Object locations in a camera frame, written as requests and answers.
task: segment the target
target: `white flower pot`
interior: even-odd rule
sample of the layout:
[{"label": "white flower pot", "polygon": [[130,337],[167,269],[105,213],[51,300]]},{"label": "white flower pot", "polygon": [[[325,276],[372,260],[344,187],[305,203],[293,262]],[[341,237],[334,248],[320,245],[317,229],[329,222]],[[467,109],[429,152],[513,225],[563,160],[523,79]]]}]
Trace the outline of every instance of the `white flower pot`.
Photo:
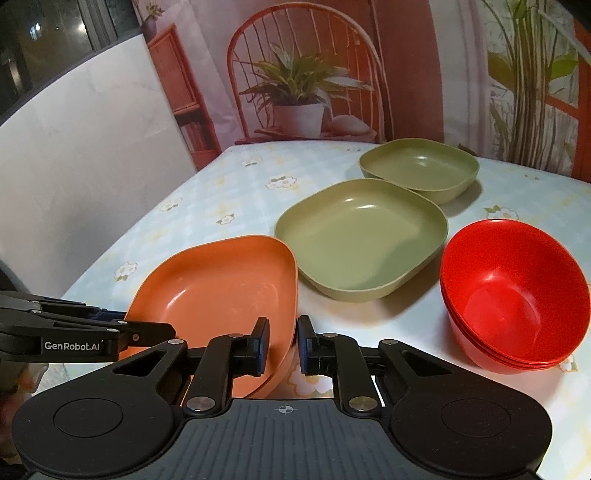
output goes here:
[{"label": "white flower pot", "polygon": [[320,138],[324,105],[275,106],[275,121],[285,135],[292,137]]}]

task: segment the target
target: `green bowl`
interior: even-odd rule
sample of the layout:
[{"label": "green bowl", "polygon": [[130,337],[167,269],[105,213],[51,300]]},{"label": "green bowl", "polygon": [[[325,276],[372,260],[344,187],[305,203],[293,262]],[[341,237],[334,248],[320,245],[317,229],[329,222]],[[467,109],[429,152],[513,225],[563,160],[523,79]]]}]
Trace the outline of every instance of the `green bowl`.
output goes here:
[{"label": "green bowl", "polygon": [[422,138],[403,138],[361,155],[367,178],[388,180],[438,205],[463,193],[476,180],[478,160],[463,150]]},{"label": "green bowl", "polygon": [[370,301],[392,293],[437,254],[447,219],[433,202],[385,180],[338,183],[275,224],[301,274],[325,295]]}]

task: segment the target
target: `stack of red bowls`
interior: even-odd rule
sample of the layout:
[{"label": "stack of red bowls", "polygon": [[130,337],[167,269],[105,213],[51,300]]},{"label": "stack of red bowls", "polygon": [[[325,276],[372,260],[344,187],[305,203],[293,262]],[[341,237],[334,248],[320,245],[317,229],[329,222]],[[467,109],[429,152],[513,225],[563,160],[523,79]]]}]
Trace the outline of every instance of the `stack of red bowls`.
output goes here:
[{"label": "stack of red bowls", "polygon": [[440,284],[458,343],[492,372],[558,365],[589,328],[589,289],[577,262],[550,235],[517,220],[460,230],[443,252]]}]

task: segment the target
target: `tablecloth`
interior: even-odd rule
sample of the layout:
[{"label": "tablecloth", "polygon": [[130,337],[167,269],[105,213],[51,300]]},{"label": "tablecloth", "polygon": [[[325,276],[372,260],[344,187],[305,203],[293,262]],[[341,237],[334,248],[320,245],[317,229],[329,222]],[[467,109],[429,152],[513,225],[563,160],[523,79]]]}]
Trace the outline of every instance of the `tablecloth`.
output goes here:
[{"label": "tablecloth", "polygon": [[[64,298],[126,310],[146,276],[176,252],[252,233],[272,235],[288,207],[346,179],[362,177],[361,154],[373,144],[304,141],[241,145],[169,195],[109,248]],[[591,278],[591,186],[514,164],[479,159],[478,180],[442,208],[449,238],[468,223],[511,218],[548,232]],[[298,310],[318,332],[339,332],[360,345],[396,338],[536,398],[550,413],[553,439],[539,474],[545,480],[591,478],[591,335],[568,361],[542,372],[502,376],[471,364],[456,345],[439,292],[439,262],[380,300],[329,299],[300,283]],[[101,365],[52,365],[41,389]],[[297,362],[278,397],[331,396],[325,377],[304,378]]]}]

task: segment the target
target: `gray ridged panel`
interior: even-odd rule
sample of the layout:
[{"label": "gray ridged panel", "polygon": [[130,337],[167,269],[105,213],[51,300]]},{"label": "gray ridged panel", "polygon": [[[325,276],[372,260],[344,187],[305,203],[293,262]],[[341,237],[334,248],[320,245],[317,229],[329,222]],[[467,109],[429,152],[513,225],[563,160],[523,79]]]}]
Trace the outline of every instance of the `gray ridged panel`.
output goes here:
[{"label": "gray ridged panel", "polygon": [[[293,410],[282,413],[285,405]],[[376,421],[348,417],[333,400],[235,400],[220,417],[189,421],[162,457],[120,478],[443,480],[403,457]]]}]

